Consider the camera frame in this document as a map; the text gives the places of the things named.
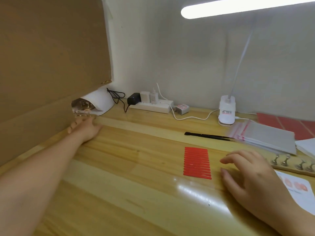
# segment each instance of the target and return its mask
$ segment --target power strip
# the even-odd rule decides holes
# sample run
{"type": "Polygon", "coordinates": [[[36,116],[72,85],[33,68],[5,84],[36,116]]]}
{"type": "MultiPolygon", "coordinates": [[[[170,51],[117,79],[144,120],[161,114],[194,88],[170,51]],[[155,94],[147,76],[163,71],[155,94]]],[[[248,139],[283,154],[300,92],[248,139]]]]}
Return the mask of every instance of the power strip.
{"type": "Polygon", "coordinates": [[[139,102],[136,105],[130,105],[130,108],[168,114],[171,111],[170,105],[173,108],[174,102],[171,100],[159,99],[159,103],[156,104],[139,102]]]}

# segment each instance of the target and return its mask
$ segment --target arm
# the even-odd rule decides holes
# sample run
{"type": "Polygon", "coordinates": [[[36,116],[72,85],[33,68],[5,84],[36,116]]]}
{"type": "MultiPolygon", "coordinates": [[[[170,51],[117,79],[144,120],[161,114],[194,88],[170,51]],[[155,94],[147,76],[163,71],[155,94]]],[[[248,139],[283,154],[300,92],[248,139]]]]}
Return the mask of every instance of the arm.
{"type": "Polygon", "coordinates": [[[32,235],[79,146],[97,135],[93,118],[78,118],[61,141],[0,176],[0,235],[32,235]]]}
{"type": "Polygon", "coordinates": [[[291,197],[270,164],[257,152],[235,151],[220,160],[233,163],[244,177],[243,186],[221,169],[223,183],[246,210],[283,236],[315,235],[315,218],[291,197]]]}

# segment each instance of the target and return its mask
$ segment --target hand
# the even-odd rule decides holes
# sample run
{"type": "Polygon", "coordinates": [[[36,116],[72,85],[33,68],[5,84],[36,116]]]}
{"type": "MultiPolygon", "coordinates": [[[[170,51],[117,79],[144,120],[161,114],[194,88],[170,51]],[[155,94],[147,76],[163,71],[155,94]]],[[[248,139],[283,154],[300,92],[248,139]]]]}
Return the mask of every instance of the hand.
{"type": "Polygon", "coordinates": [[[91,140],[94,138],[100,129],[103,127],[102,125],[94,125],[93,124],[94,117],[79,117],[68,127],[68,133],[74,134],[79,137],[82,143],[91,140]]]}
{"type": "Polygon", "coordinates": [[[297,205],[273,168],[259,153],[234,151],[220,162],[233,163],[244,177],[244,183],[240,186],[227,170],[221,168],[223,183],[237,202],[279,233],[295,235],[292,227],[298,227],[299,217],[313,221],[313,217],[309,217],[312,215],[297,205]]]}

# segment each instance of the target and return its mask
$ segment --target white card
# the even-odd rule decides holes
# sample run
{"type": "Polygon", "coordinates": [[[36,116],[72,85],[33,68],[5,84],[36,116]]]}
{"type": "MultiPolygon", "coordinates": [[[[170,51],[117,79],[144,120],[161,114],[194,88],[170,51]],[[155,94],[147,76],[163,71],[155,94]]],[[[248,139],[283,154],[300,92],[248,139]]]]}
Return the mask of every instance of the white card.
{"type": "Polygon", "coordinates": [[[315,215],[315,196],[311,184],[302,178],[275,171],[288,188],[295,202],[304,210],[315,215]]]}

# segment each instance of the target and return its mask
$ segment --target wooden desk surface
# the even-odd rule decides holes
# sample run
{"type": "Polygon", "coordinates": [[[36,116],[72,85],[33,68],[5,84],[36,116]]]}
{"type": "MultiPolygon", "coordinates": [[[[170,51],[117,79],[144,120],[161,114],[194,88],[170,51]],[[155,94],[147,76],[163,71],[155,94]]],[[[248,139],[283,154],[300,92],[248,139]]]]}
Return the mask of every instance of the wooden desk surface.
{"type": "MultiPolygon", "coordinates": [[[[208,112],[192,109],[185,117],[204,118],[208,112]]],[[[220,167],[234,167],[219,159],[249,147],[184,135],[224,135],[227,129],[217,118],[214,113],[207,121],[176,121],[171,114],[137,109],[125,114],[115,105],[96,119],[103,129],[79,148],[34,235],[278,235],[244,210],[221,182],[220,167]],[[208,149],[212,180],[183,176],[184,147],[208,149]]],[[[7,163],[0,173],[65,134],[7,163]]],[[[290,174],[315,188],[314,178],[290,174]]]]}

